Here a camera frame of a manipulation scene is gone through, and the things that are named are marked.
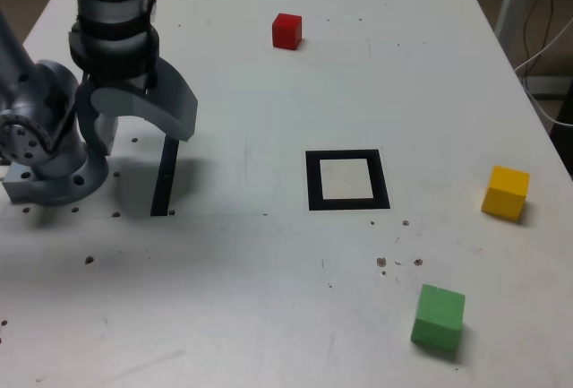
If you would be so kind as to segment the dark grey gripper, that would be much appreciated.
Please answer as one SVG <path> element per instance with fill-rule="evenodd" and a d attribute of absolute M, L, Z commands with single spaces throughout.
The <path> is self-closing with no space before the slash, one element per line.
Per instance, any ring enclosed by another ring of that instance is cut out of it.
<path fill-rule="evenodd" d="M 113 116 L 142 118 L 178 141 L 187 142 L 193 136 L 198 100 L 169 62 L 159 58 L 155 71 L 157 84 L 149 90 L 146 73 L 129 78 L 90 73 L 80 84 L 74 106 L 89 148 L 101 156 L 111 154 L 118 127 L 118 118 Z"/>

